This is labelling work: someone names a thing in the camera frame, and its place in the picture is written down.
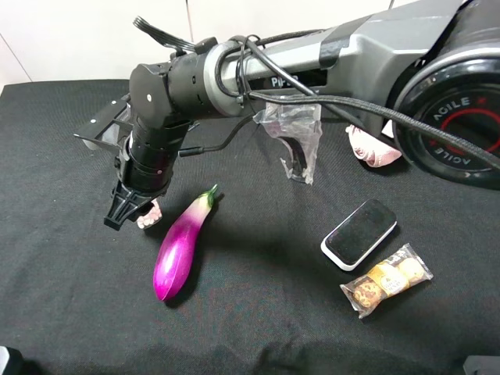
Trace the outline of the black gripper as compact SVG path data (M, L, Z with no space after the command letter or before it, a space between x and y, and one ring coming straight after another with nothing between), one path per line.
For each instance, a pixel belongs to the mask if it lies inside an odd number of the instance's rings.
M158 129L139 120L119 153L118 183L104 224L120 230L153 207L155 197L165 194L173 176L173 165L191 122L180 120Z

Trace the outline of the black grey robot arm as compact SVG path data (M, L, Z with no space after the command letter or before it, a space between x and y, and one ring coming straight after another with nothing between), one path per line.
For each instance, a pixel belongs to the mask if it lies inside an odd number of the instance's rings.
M166 193L197 120L250 120L269 104L318 105L437 177L499 187L499 4L418 1L326 30L211 37L167 62L137 66L131 131L104 223L119 230Z

